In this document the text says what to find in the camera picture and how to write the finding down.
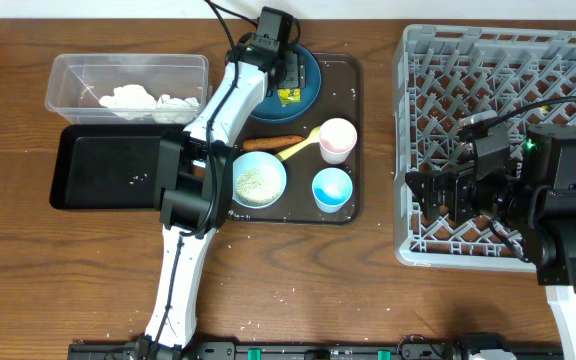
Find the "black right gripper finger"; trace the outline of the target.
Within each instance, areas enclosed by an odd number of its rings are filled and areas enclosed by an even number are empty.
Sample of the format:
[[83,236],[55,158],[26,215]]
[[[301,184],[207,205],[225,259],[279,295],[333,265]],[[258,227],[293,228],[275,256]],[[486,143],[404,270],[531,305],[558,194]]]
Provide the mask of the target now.
[[419,203],[432,199],[432,174],[430,172],[408,172],[405,182]]
[[442,216],[442,209],[446,204],[439,200],[425,199],[419,201],[421,212],[429,222],[435,222]]

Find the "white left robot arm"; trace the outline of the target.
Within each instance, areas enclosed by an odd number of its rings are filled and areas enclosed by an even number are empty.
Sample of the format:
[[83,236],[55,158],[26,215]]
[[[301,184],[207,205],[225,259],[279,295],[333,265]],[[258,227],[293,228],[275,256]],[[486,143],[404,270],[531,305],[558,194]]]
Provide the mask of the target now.
[[298,76],[276,55],[246,47],[231,57],[224,78],[201,114],[160,142],[155,207],[160,212],[164,253],[155,308],[145,336],[152,350],[183,349],[196,329],[196,303],[205,256],[223,225],[233,197],[234,143],[256,108],[281,88],[302,90],[302,102],[269,120],[282,123],[305,112],[322,82],[315,57],[298,46]]

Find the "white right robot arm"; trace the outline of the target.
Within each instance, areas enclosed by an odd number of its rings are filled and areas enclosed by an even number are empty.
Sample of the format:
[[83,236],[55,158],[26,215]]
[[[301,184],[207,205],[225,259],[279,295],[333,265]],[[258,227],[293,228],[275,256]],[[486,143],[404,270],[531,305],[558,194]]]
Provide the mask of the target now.
[[576,127],[530,126],[519,169],[510,164],[504,125],[470,125],[459,135],[473,147],[468,162],[449,171],[409,172],[407,186],[429,221],[446,208],[457,224],[486,215],[491,226],[521,235],[515,255],[534,265],[563,355],[576,359]]

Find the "light blue plastic cup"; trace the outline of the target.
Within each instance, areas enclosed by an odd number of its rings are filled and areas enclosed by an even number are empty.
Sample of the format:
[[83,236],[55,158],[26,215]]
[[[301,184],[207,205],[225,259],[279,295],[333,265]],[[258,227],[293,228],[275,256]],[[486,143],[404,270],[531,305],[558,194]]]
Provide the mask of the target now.
[[325,213],[339,211],[354,190],[349,174],[335,167],[319,171],[313,178],[311,188],[317,207]]

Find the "white tissue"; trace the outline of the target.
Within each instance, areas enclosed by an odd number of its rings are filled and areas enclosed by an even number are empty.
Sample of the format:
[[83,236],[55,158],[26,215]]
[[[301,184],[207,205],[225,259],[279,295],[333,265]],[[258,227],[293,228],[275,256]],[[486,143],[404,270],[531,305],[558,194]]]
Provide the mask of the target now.
[[155,98],[137,84],[116,87],[112,95],[104,95],[98,102],[127,121],[150,117],[155,123],[162,124],[189,124],[199,110],[196,97],[176,98],[162,94]]

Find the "white rice grains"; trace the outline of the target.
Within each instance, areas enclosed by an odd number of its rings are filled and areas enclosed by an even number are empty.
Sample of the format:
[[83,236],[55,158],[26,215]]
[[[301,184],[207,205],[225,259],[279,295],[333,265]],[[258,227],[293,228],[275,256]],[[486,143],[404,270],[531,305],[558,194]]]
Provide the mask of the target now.
[[275,196],[274,186],[256,168],[245,170],[238,177],[235,193],[244,203],[252,206],[265,205]]

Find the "yellow snack wrapper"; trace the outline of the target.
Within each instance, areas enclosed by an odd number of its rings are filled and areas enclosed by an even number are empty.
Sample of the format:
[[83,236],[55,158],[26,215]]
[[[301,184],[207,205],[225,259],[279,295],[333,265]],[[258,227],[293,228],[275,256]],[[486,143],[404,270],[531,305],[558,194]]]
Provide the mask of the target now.
[[300,88],[280,88],[277,94],[282,107],[301,103]]

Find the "light blue bowl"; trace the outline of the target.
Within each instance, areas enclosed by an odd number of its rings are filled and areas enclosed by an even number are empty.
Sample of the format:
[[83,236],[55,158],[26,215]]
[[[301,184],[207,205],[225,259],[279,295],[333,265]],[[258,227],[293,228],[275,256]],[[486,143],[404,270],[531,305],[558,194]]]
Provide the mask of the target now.
[[[272,201],[261,206],[252,206],[244,203],[235,193],[238,177],[245,170],[256,168],[266,180],[274,186],[276,191]],[[283,164],[274,156],[266,152],[250,152],[239,156],[233,163],[233,200],[244,207],[263,209],[275,203],[283,194],[287,184],[287,174]]]

